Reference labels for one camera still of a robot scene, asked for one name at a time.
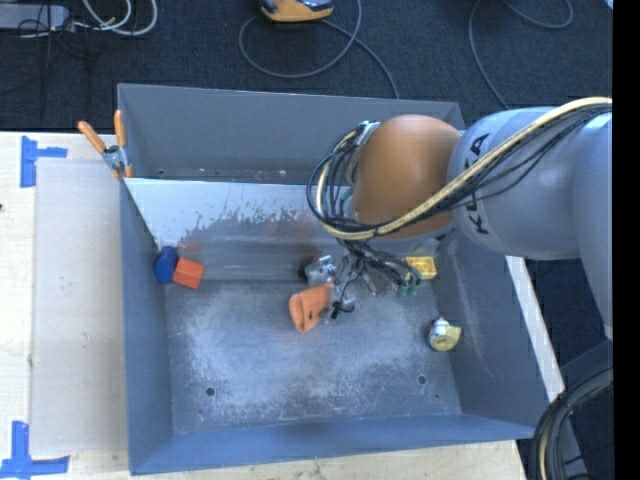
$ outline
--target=yellow object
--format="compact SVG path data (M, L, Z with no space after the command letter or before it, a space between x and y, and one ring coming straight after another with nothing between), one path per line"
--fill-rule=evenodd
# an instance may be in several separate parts
M407 256L406 262L420 272L420 279L436 277L436 265L431 256Z
M440 317L429 331L429 344L439 352L447 352L458 344L462 329Z

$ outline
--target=white cable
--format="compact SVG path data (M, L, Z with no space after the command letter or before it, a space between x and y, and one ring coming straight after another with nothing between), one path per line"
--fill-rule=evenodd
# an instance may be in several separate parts
M152 17L151 22L145 28L142 28L140 30L133 30L131 32L128 32L126 30L113 30L113 32L115 32L116 34L121 34L123 36L136 37L151 31L156 26L156 22L158 21L158 4L156 0L149 1L151 2Z
M121 28L131 18L131 0L125 0L125 2L127 4L127 14L126 14L125 18L122 21L120 21L119 23L116 23L116 24L113 24L113 25L109 25L108 22L103 21L100 18L100 16L98 16L96 14L96 12L93 10L91 5L89 4L88 0L81 0L81 1L84 4L84 6L86 7L87 11L89 11L91 16L100 24L100 26L99 27L94 27L94 26L88 25L86 23L75 22L75 25L77 25L79 27L90 28L92 30L98 30L98 31L114 32L116 34L120 34L120 35L123 35L123 36L136 37L136 36L141 36L143 34L146 34L149 31L151 31L156 26L156 23L158 21L158 4L157 4L156 0L149 0L150 3L151 3L151 8L152 8L151 22L146 27L144 27L144 28L142 28L140 30L131 30L131 31L121 30Z
M113 25L109 25L108 22L103 21L102 18L100 18L100 16L96 14L96 12L93 10L93 7L91 7L91 4L89 3L88 0L81 0L81 1L84 4L87 11L89 11L89 14L91 14L91 16L93 17L93 19L95 19L98 23L100 23L100 26L94 27L92 25L87 25L85 23L76 22L75 25L78 25L80 27L91 28L92 30L100 30L100 31L106 31L106 30L115 31L119 27L127 23L127 21L129 21L129 18L131 17L131 0L125 0L125 2L127 3L127 14L124 17L124 19L119 23L115 23Z

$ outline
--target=robotic arm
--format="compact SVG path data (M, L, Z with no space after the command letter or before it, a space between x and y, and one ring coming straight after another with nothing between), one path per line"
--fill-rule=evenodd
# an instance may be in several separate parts
M374 292L381 279L399 290L419 282L412 265L370 240L458 228L500 254L581 259L612 340L611 107L611 99L586 98L508 110L463 135L420 115L361 123L309 180L309 206L346 255L339 268L325 260L308 273L331 279L327 300L345 309L345 285L357 272L378 271L377 284L368 280ZM345 287L341 298L335 285Z

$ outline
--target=wooden table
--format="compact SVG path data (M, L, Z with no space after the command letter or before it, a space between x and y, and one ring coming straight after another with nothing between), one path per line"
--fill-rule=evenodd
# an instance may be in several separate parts
M35 254L37 241L35 238L35 222L37 220L38 183L35 187L20 188L20 153L21 138L27 135L37 140L38 147L58 146L67 149L64 159L40 158L36 167L41 168L45 162L57 162L60 166L55 175L60 183L65 182L65 166L72 162L95 162L102 165L105 172L108 168L102 158L80 134L54 134L37 132L5 132L0 133L0 459L11 455L11 422L23 421L31 425L32 435L37 435L34 422L41 421L34 413L33 372L40 366L38 351L33 349L34 337L34 290L37 284L35 276ZM103 137L107 143L114 144L111 136ZM78 237L77 247L81 247L82 237ZM102 247L111 246L104 241ZM91 247L99 247L95 242ZM562 389L559 369L546 335L541 325L539 308L531 286L521 287L518 296L521 302L529 307L528 325L530 331L538 334L540 339L533 340L538 347L536 353L545 356L545 367L542 368L547 391L551 398ZM114 318L118 318L121 306L116 296L115 306L111 305ZM87 304L83 311L91 311L93 304ZM70 326L59 325L58 328L47 329L52 343L64 346L70 339ZM55 364L55 357L46 358ZM85 363L78 362L75 368L69 369L69 381L82 379L91 372L84 371ZM87 404L82 399L69 399L67 404L73 405L73 421L76 432L91 432L91 428L80 428L82 425L95 425L96 417L105 421L126 421L120 404L109 407L100 404ZM130 478L127 467L126 442L111 439L103 435L98 448L79 446L78 449L61 449L52 456L39 455L38 449L30 450L33 460L55 458L70 455L69 471L62 475L51 475L48 478L94 478L125 479ZM513 441L479 443L472 445L452 445L439 448L427 448L392 453L379 453L359 456L348 456L335 459L304 460L278 464L265 464L247 467L232 467L210 471L187 472L176 474L151 475L154 478L173 479L209 479L224 478L234 480L285 480L285 479L367 479L367 480L404 480L426 478L431 480L524 480L525 475L520 456Z

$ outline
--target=black floor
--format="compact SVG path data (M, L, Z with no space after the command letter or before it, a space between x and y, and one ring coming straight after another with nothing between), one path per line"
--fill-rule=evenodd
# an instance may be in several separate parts
M81 0L20 1L90 21ZM124 15L123 0L88 1L105 21ZM333 0L333 26L302 28L249 22L252 0L156 1L157 24L139 37L80 26L37 39L0 31L0 129L75 132L85 119L112 133L120 82L455 101L467 126L505 108L612 95L613 11L604 0ZM130 26L144 28L150 9L133 0ZM349 47L356 28L361 43ZM560 366L605 339L579 260L529 269ZM605 395L572 416L600 480L614 478L612 412Z

